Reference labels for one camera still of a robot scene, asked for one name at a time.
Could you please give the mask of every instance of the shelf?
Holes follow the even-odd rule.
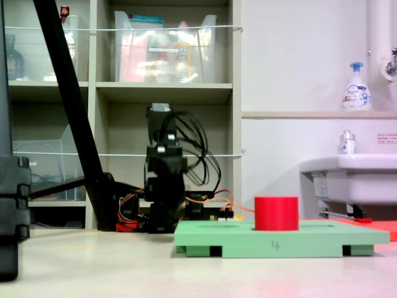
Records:
[[[109,2],[142,6],[227,6],[229,0],[110,0]]]
[[[204,204],[204,208],[222,208],[226,204],[225,202],[209,202]],[[149,208],[151,205],[151,202],[146,202],[144,200],[140,200],[139,206],[141,208]]]
[[[397,112],[242,112],[243,119],[397,119]]]
[[[44,103],[61,102],[57,82],[46,81],[9,81],[11,102],[15,103]],[[88,82],[79,82],[83,101],[87,102]]]
[[[159,84],[100,82],[97,89],[109,102],[151,104],[226,104],[232,84]]]
[[[29,207],[85,207],[86,201],[29,201]]]

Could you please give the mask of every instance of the green wooden base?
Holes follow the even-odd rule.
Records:
[[[299,231],[262,232],[253,221],[181,221],[177,253],[224,258],[312,258],[372,256],[373,245],[389,243],[389,233],[331,220],[300,222]]]

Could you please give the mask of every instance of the soap dispenser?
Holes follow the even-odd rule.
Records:
[[[372,98],[367,84],[361,77],[360,68],[363,67],[361,62],[350,64],[353,68],[352,81],[347,85],[345,95],[342,101],[343,111],[371,111]]]

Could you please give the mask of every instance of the white shelving unit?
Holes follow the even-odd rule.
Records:
[[[218,25],[241,25],[241,0],[62,0],[71,14],[79,14],[90,29],[114,28],[114,11],[164,17],[166,27],[185,20],[198,26],[209,14]],[[6,0],[6,26],[40,27],[30,1]],[[146,108],[153,102],[168,102],[175,110],[193,112],[203,124],[213,154],[241,153],[241,31],[217,29],[215,79],[205,84],[153,84],[115,82],[115,33],[92,31],[89,35],[89,76],[80,82],[83,100],[99,153],[146,153],[148,133]],[[56,82],[10,81],[14,116],[14,140],[59,138],[67,119]],[[100,157],[104,171],[116,181],[143,186],[142,157]],[[241,203],[241,159],[217,158],[222,180],[219,189],[233,190]],[[211,189],[216,183],[211,173]],[[188,189],[196,190],[188,179]],[[96,226],[92,206],[87,202],[30,202],[33,207],[64,206],[86,208],[85,227]],[[142,207],[149,207],[143,202]],[[223,203],[209,203],[219,208]]]

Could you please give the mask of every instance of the black metal pole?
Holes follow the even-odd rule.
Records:
[[[81,167],[86,177],[86,188],[99,229],[114,231],[118,220],[118,202],[114,196],[113,177],[104,174],[100,165],[55,0],[33,0],[33,2],[54,67]]]
[[[0,3],[0,155],[12,155],[10,100],[7,77],[7,55],[4,32],[3,1]]]
[[[103,175],[55,0],[33,0],[85,177]]]

